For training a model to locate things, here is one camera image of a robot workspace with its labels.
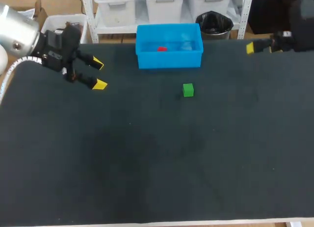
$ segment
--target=blue plastic bin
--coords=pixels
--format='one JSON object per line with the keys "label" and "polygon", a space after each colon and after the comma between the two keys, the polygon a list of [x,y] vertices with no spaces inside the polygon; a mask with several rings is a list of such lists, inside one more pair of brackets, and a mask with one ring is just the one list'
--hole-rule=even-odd
{"label": "blue plastic bin", "polygon": [[[158,52],[158,48],[167,48]],[[199,68],[203,41],[198,24],[139,25],[136,54],[140,69]]]}

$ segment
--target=white cable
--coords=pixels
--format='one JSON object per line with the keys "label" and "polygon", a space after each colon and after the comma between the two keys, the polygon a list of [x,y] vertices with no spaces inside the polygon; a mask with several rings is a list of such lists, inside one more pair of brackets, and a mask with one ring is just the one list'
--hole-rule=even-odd
{"label": "white cable", "polygon": [[11,74],[13,73],[14,69],[21,63],[25,62],[25,61],[32,61],[35,62],[37,64],[42,64],[41,58],[37,58],[37,57],[32,57],[32,56],[27,56],[27,57],[23,57],[18,59],[17,61],[15,61],[11,67],[8,69],[8,72],[6,73],[4,80],[2,82],[1,88],[0,88],[0,105],[2,103],[2,99],[4,97],[4,93],[5,93],[5,89],[6,86],[8,84],[8,81],[10,79]]}

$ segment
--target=black trash bag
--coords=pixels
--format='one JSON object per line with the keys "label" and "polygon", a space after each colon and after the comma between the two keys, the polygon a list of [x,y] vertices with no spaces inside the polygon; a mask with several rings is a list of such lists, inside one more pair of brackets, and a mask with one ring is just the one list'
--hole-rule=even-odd
{"label": "black trash bag", "polygon": [[199,15],[196,23],[200,25],[201,31],[206,34],[224,33],[234,27],[231,19],[214,11]]}

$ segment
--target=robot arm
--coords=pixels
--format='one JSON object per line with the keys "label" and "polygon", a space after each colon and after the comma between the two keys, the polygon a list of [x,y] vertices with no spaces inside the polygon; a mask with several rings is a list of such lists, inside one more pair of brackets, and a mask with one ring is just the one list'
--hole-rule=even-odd
{"label": "robot arm", "polygon": [[0,44],[8,53],[41,58],[43,66],[56,72],[66,68],[67,81],[78,80],[91,89],[103,90],[107,83],[77,73],[73,68],[76,58],[98,70],[104,66],[94,56],[79,51],[80,37],[80,31],[71,25],[67,25],[61,35],[52,31],[43,34],[37,22],[0,3]]}

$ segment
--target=black trash bin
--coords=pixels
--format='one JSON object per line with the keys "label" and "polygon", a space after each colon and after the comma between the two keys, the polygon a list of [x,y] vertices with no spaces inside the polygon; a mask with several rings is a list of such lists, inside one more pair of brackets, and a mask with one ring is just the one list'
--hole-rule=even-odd
{"label": "black trash bin", "polygon": [[234,23],[228,17],[214,11],[206,12],[196,18],[204,40],[229,39]]}

